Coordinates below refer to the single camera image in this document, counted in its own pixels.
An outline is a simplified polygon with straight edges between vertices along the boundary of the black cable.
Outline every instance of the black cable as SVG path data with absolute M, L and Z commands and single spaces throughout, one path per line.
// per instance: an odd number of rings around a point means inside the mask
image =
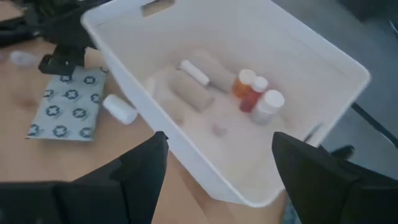
M 398 149 L 398 139 L 388 131 L 383 125 L 376 121 L 368 112 L 362 109 L 357 103 L 353 103 L 351 108 L 357 112 L 363 119 L 365 119 L 374 129 L 379 131 L 384 137 L 386 137 L 397 149 Z

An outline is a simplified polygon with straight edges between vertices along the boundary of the white cylinder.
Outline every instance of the white cylinder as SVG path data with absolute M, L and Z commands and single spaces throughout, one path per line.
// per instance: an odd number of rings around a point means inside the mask
M 199 68 L 192 65 L 188 60 L 183 60 L 181 62 L 180 69 L 186 71 L 194 80 L 203 86 L 207 86 L 210 82 L 209 77 L 199 70 Z
M 251 119 L 259 125 L 268 124 L 284 104 L 285 98 L 280 92 L 269 90 L 253 109 Z
M 103 106 L 112 116 L 125 125 L 131 124 L 137 117 L 137 111 L 114 94 L 105 98 Z

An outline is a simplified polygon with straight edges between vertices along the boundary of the white plastic bin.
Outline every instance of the white plastic bin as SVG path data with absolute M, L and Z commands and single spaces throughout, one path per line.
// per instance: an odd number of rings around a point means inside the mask
M 251 207 L 272 203 L 284 189 L 271 151 L 273 132 L 304 139 L 322 124 L 309 141 L 319 145 L 368 84 L 368 71 L 268 0 L 175 0 L 144 17 L 141 6 L 149 2 L 113 0 L 88 11 L 82 23 L 124 94 L 153 130 L 165 131 L 170 150 L 211 197 Z M 203 113 L 187 106 L 177 126 L 143 83 L 157 74 L 162 89 L 160 71 L 177 68 L 199 48 L 230 72 L 248 68 L 266 77 L 285 95 L 280 116 L 256 126 L 236 99 L 212 89 L 214 105 Z M 230 122 L 222 138 L 208 129 L 216 114 Z

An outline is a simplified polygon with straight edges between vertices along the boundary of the white tube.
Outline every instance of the white tube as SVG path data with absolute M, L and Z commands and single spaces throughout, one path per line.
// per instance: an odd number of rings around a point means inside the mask
M 106 97 L 103 106 L 112 116 L 125 125 L 131 124 L 137 117 L 137 111 L 114 94 Z
M 186 71 L 194 80 L 202 86 L 207 86 L 210 82 L 209 77 L 205 75 L 199 68 L 192 65 L 188 60 L 183 60 L 180 64 L 180 69 Z

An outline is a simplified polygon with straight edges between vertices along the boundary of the bin handle cutout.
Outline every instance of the bin handle cutout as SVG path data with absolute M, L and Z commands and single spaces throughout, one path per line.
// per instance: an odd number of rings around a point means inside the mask
M 157 14 L 171 6 L 173 6 L 175 0 L 155 0 L 148 4 L 141 6 L 142 16 L 148 17 Z

